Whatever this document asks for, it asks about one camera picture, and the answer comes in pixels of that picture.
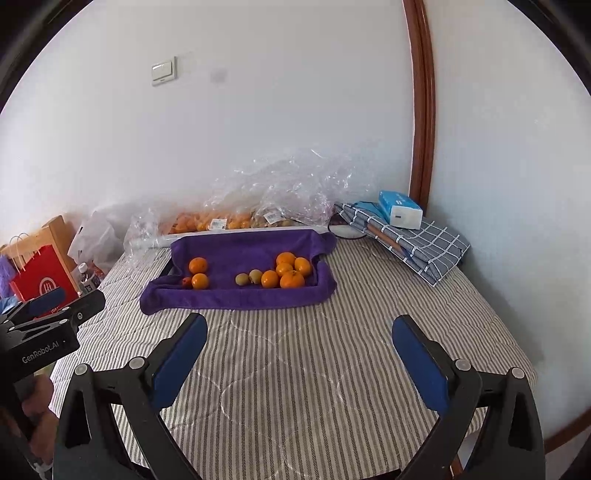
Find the left hand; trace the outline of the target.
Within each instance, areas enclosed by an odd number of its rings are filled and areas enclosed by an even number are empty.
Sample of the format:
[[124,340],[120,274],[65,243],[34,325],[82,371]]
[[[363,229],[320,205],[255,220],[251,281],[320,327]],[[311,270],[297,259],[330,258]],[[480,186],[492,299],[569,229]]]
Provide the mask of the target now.
[[22,402],[25,415],[32,420],[34,430],[28,442],[31,452],[45,464],[54,458],[58,417],[50,410],[54,385],[45,374],[35,377],[31,395]]

